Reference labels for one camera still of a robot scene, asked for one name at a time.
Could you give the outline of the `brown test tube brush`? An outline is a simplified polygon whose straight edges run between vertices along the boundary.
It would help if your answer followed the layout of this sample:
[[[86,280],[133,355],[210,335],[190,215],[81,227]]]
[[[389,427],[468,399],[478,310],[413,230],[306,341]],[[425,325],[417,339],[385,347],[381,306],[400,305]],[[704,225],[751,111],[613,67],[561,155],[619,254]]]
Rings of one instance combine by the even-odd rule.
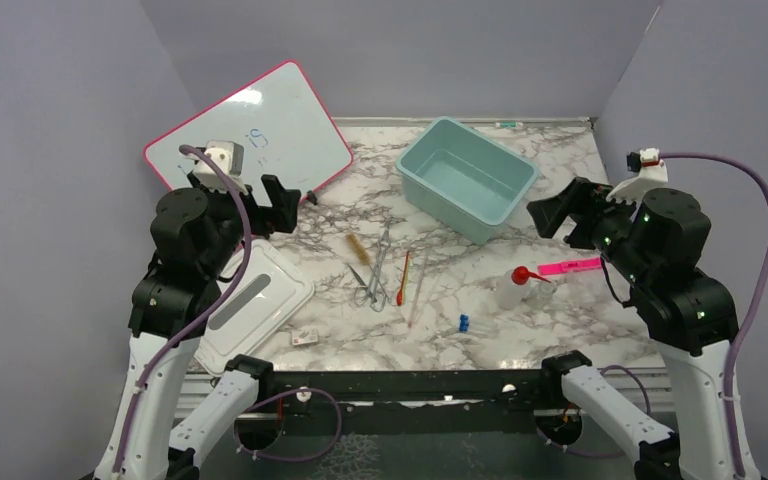
[[[359,264],[363,266],[371,267],[372,259],[366,247],[363,245],[360,239],[354,233],[348,233],[345,236],[345,239],[347,244],[349,245],[350,250],[355,255]]]

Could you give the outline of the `small clear glass beaker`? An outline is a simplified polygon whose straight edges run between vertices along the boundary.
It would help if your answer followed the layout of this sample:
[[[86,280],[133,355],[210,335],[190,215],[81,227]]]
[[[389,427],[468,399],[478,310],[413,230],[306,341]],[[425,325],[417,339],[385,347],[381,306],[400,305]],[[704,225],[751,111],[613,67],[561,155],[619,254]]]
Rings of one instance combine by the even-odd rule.
[[[534,311],[544,310],[552,303],[557,289],[557,282],[539,281],[532,290],[528,304]]]

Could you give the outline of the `metal tweezers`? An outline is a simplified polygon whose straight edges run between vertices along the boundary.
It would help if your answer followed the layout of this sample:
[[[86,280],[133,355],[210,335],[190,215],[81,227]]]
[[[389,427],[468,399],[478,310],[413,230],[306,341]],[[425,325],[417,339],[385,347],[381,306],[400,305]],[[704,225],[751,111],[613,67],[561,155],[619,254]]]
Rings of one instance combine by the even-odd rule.
[[[357,283],[359,284],[359,286],[360,286],[360,287],[364,287],[364,288],[366,288],[366,287],[367,287],[367,285],[366,285],[366,283],[363,281],[363,279],[361,278],[360,274],[359,274],[359,273],[358,273],[358,272],[357,272],[357,271],[356,271],[356,270],[355,270],[355,269],[354,269],[354,268],[353,268],[351,265],[349,265],[349,264],[346,264],[346,265],[347,265],[347,267],[349,268],[349,270],[350,270],[350,272],[351,272],[351,274],[352,274],[353,278],[354,278],[354,279],[357,281]]]

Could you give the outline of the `white wash bottle red cap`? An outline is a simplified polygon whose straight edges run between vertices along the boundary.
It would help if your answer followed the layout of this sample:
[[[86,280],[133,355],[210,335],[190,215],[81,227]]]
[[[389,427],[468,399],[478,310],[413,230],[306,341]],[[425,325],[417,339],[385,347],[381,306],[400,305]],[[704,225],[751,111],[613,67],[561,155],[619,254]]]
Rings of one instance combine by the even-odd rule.
[[[535,286],[551,284],[544,276],[526,266],[517,266],[499,277],[494,288],[494,299],[499,308],[511,310],[517,307]]]

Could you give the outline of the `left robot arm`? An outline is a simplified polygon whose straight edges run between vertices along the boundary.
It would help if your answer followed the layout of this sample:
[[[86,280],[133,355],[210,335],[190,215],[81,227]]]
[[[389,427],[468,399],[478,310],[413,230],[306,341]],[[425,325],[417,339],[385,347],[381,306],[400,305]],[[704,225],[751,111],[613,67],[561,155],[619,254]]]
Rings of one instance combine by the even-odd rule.
[[[196,179],[165,194],[150,233],[155,251],[131,297],[129,365],[113,432],[92,479],[193,478],[195,450],[170,447],[178,397],[235,252],[254,236],[294,231],[302,194],[278,177],[261,182],[269,205],[237,191],[212,192]]]

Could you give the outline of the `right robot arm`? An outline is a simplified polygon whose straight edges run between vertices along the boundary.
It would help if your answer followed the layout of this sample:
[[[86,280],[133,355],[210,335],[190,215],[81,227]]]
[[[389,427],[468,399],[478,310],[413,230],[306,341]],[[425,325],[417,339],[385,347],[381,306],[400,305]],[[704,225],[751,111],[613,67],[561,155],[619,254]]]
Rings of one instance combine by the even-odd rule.
[[[727,357],[736,307],[727,288],[697,265],[711,223],[690,194],[654,188],[617,202],[607,185],[577,177],[528,204],[537,232],[574,223],[567,244],[595,250],[629,285],[629,302],[667,369],[677,417],[668,428],[633,406],[573,351],[545,359],[539,398],[582,408],[621,448],[639,479],[756,479]]]

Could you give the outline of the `pink plastic clip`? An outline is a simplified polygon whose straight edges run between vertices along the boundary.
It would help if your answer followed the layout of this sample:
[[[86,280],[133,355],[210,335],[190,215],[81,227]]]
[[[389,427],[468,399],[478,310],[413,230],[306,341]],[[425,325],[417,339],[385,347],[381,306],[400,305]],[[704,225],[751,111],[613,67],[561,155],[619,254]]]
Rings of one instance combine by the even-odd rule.
[[[585,271],[599,270],[601,268],[601,258],[593,257],[587,259],[568,260],[556,263],[542,264],[538,266],[538,273],[541,276],[557,276],[568,273],[577,273]]]

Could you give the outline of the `white plastic lid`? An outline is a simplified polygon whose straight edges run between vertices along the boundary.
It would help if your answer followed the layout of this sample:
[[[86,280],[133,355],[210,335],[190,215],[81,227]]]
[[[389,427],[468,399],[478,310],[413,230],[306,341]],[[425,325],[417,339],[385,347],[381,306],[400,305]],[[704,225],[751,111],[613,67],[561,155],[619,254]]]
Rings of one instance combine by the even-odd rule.
[[[210,316],[194,358],[213,376],[239,354],[252,354],[314,294],[314,284],[264,239],[229,298]]]

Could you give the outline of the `pink framed whiteboard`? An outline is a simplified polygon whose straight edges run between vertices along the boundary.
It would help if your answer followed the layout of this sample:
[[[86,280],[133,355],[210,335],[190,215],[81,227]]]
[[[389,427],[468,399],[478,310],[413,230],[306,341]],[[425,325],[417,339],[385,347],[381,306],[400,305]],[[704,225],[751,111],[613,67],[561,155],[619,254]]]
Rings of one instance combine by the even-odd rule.
[[[170,189],[188,187],[194,160],[179,146],[212,140],[243,147],[242,175],[261,205],[260,177],[314,192],[344,171],[354,155],[300,65],[287,60],[144,147],[145,161]]]

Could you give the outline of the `small white card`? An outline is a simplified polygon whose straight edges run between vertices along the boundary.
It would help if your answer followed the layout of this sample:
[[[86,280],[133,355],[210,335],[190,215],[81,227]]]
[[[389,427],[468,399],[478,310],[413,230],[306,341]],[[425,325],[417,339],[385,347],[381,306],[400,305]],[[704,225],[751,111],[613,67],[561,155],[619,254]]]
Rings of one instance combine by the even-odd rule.
[[[297,330],[291,335],[291,345],[294,347],[311,345],[319,341],[319,334],[316,329]]]

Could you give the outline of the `red orange spatula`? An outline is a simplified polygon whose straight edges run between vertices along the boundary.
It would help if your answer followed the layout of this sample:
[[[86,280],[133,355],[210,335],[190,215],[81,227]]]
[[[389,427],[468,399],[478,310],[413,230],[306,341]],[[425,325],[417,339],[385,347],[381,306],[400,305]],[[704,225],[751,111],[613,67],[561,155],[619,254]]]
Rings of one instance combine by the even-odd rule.
[[[411,251],[407,250],[404,257],[403,269],[400,278],[399,288],[396,293],[396,305],[402,306],[404,304],[405,290],[408,282],[409,268],[411,264]]]

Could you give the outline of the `teal plastic bin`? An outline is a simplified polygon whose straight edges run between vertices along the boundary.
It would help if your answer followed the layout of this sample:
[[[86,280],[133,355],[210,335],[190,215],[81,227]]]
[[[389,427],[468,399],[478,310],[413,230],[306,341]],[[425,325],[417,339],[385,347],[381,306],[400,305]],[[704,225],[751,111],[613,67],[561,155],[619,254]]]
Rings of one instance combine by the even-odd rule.
[[[405,199],[476,245],[505,226],[540,176],[529,159],[451,117],[438,117],[401,154]]]

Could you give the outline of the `blue capped test tubes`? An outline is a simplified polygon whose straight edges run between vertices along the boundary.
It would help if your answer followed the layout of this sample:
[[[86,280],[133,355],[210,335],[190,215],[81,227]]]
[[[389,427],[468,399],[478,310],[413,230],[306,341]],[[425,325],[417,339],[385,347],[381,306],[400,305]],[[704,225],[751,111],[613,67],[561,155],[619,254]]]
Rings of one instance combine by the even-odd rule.
[[[471,335],[490,336],[497,333],[497,328],[486,321],[474,321],[470,316],[461,314],[459,317],[458,331]]]

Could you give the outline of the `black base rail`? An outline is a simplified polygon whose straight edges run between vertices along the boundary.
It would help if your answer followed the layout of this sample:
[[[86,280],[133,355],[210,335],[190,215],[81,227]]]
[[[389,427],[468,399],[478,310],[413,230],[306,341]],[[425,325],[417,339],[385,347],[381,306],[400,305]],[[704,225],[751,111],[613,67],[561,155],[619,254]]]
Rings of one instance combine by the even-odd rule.
[[[439,371],[277,371],[271,396],[311,388],[238,416],[245,440],[286,436],[501,432],[531,434],[537,417],[568,402],[538,369]]]

